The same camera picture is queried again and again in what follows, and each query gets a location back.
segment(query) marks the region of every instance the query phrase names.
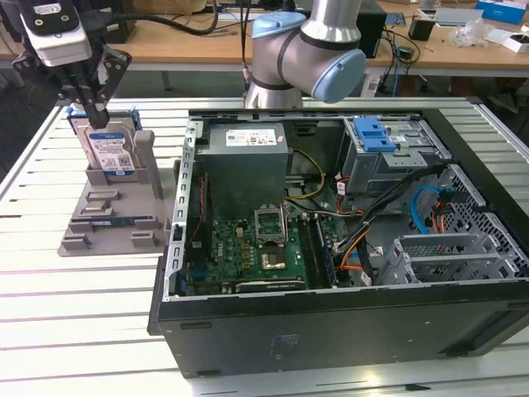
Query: floor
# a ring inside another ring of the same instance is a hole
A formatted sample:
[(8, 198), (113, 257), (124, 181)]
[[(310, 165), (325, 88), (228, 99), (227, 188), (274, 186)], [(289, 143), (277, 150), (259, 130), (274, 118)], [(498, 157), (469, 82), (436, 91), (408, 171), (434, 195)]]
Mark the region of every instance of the floor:
[[(239, 73), (223, 73), (222, 79), (213, 72), (173, 72), (169, 73), (172, 89), (164, 90), (158, 72), (127, 72), (117, 92), (117, 98), (226, 98), (240, 97), (244, 89)], [(428, 78), (416, 84), (414, 96), (448, 96), (448, 78)], [(476, 93), (481, 98), (497, 93), (493, 79), (476, 79)], [(360, 93), (360, 88), (352, 96)], [(38, 130), (45, 117), (55, 104), (53, 93), (28, 84), (23, 88), (9, 87), (0, 93), (0, 180), (23, 152), (26, 144)], [(496, 115), (509, 128), (529, 143), (529, 118), (527, 108), (514, 114), (506, 109), (490, 104)]]

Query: expansion slot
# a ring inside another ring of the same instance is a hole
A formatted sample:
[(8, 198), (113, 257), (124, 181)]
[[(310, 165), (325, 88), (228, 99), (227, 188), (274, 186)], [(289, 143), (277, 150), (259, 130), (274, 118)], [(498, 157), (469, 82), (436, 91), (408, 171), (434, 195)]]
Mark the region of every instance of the expansion slot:
[(331, 283), (326, 270), (317, 220), (298, 217), (298, 230), (309, 287), (311, 289), (330, 288)]

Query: motherboard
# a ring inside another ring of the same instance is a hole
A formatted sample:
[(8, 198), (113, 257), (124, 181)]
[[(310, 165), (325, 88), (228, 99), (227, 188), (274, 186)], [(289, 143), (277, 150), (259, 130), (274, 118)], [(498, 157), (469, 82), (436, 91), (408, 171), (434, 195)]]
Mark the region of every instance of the motherboard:
[[(331, 217), (283, 217), (275, 210), (262, 215), (212, 222), (210, 256), (188, 270), (190, 292), (309, 289), (335, 282), (330, 247), (338, 235)], [(322, 261), (326, 256), (328, 263)]]

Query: wooden desk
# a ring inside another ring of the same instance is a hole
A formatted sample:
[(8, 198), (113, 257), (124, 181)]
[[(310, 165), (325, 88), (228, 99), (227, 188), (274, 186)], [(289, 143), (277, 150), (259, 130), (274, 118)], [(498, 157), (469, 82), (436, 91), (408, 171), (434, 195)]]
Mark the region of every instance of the wooden desk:
[[(379, 4), (387, 12), (403, 12), (404, 16), (413, 15), (417, 6), (402, 5), (380, 1)], [(514, 25), (492, 22), (497, 27), (506, 30), (517, 30)], [(205, 27), (208, 22), (192, 21), (190, 26)], [(394, 30), (407, 35), (408, 26), (394, 27)], [(16, 53), (21, 52), (21, 45), (15, 44), (3, 30), (4, 38)], [(240, 71), (241, 70), (241, 39), (239, 27), (228, 28), (232, 35), (220, 37), (195, 37), (151, 22), (138, 22), (129, 41), (125, 45), (113, 45), (117, 49), (125, 50), (132, 55), (131, 70), (158, 71)], [(426, 42), (418, 42), (421, 57), (409, 70), (409, 74), (449, 75), (472, 77), (528, 77), (529, 54), (515, 54), (514, 52), (489, 43), (487, 47), (456, 47), (449, 38), (451, 28), (435, 26), (431, 38)], [(405, 44), (404, 39), (397, 39), (398, 44)], [(247, 41), (247, 59), (251, 62), (251, 39)], [(0, 67), (10, 67), (13, 55), (0, 41)], [(368, 68), (364, 95), (373, 95), (368, 90), (373, 82), (379, 79), (391, 62), (389, 44), (383, 41), (379, 47), (377, 58), (368, 60)]]

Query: yellow wire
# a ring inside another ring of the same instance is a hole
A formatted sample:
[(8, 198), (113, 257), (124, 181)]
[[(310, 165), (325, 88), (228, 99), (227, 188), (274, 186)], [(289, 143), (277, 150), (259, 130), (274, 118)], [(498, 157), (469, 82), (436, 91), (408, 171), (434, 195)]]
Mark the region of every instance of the yellow wire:
[(302, 155), (307, 157), (307, 159), (316, 166), (317, 170), (320, 172), (320, 177), (322, 178), (322, 180), (320, 181), (320, 184), (317, 186), (316, 190), (314, 190), (313, 192), (307, 193), (307, 194), (301, 194), (299, 196), (286, 196), (285, 199), (287, 199), (287, 200), (309, 199), (312, 196), (315, 196), (316, 194), (320, 193), (323, 190), (323, 186), (325, 186), (325, 174), (323, 173), (323, 170), (320, 167), (320, 165), (311, 156), (309, 156), (306, 152), (302, 151), (301, 149), (292, 149), (292, 152), (295, 152), (295, 151), (297, 153), (301, 153)]

